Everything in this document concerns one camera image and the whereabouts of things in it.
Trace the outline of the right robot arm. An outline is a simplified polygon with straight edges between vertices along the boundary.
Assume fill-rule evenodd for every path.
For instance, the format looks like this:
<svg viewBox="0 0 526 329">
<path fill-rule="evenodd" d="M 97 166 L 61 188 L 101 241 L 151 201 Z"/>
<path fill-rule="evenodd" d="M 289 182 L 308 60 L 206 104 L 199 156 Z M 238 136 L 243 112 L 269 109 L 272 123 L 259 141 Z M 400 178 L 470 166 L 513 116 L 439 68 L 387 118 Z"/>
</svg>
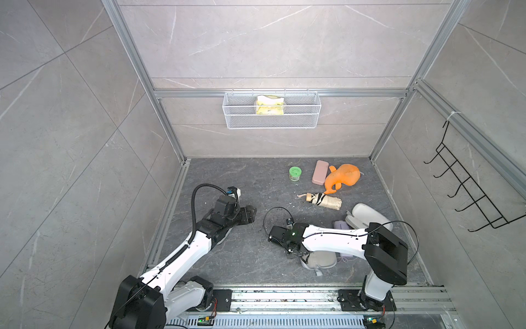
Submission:
<svg viewBox="0 0 526 329">
<path fill-rule="evenodd" d="M 355 223 L 349 230 L 299 223 L 291 217 L 285 227 L 262 226 L 269 242 L 309 270 L 335 266 L 338 255 L 366 260 L 371 271 L 360 291 L 361 303 L 379 304 L 394 286 L 407 284 L 408 266 L 414 259 L 409 257 L 408 244 L 392 232 L 394 221 L 365 204 L 355 206 L 351 219 Z"/>
</svg>

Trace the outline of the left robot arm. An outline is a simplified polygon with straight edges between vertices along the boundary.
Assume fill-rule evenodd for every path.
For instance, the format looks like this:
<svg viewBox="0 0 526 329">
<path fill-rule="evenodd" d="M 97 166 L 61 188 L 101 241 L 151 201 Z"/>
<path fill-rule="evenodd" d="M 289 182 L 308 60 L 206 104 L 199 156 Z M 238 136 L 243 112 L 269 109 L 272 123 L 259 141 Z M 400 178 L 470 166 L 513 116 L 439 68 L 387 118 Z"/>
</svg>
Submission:
<svg viewBox="0 0 526 329">
<path fill-rule="evenodd" d="M 181 287 L 177 284 L 234 227 L 253 223 L 257 211 L 240 205 L 241 191 L 235 186 L 217 190 L 221 196 L 203 219 L 191 211 L 192 230 L 183 243 L 153 269 L 121 282 L 108 328 L 164 328 L 167 320 L 190 308 L 207 308 L 212 303 L 211 282 L 195 276 Z"/>
</svg>

